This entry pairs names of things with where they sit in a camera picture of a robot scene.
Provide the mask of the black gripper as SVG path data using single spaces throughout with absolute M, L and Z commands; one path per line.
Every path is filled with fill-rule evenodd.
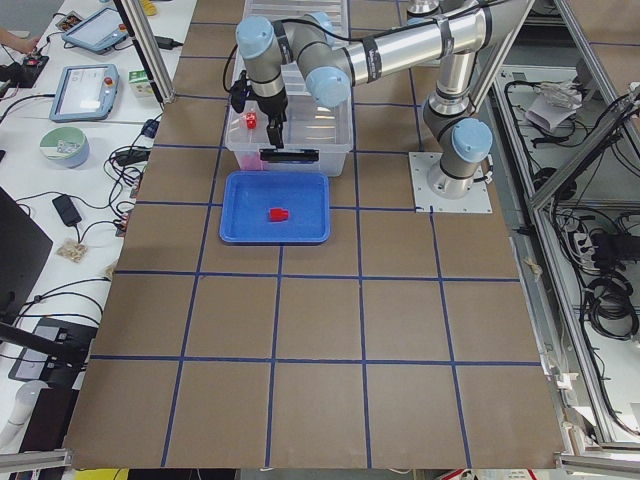
M 287 94 L 285 92 L 278 92 L 273 96 L 260 96 L 256 94 L 256 101 L 260 111 L 266 114 L 269 119 L 266 127 L 269 143 L 276 149 L 282 149 L 284 147 L 282 136 L 283 124 L 287 121 Z

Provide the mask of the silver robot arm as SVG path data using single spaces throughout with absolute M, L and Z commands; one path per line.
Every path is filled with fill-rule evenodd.
M 357 85 L 436 60 L 439 78 L 423 119 L 442 154 L 427 181 L 439 197 L 458 200 L 471 189 L 493 142 L 475 110 L 532 6 L 530 1 L 462 1 L 448 8 L 439 1 L 413 1 L 406 25 L 347 39 L 342 47 L 332 46 L 336 35 L 323 12 L 274 21 L 250 16 L 235 30 L 244 68 L 230 87 L 231 105 L 242 112 L 247 101 L 256 102 L 268 119 L 269 143 L 281 149 L 288 105 L 283 66 L 296 64 L 316 104 L 333 108 Z
M 406 7 L 406 15 L 408 17 L 426 17 L 439 10 L 439 0 L 410 0 Z

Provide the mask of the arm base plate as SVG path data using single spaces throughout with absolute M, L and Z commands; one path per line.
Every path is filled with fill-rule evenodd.
M 439 152 L 410 152 L 414 207 L 423 213 L 492 214 L 488 184 L 481 164 L 467 179 L 448 177 Z

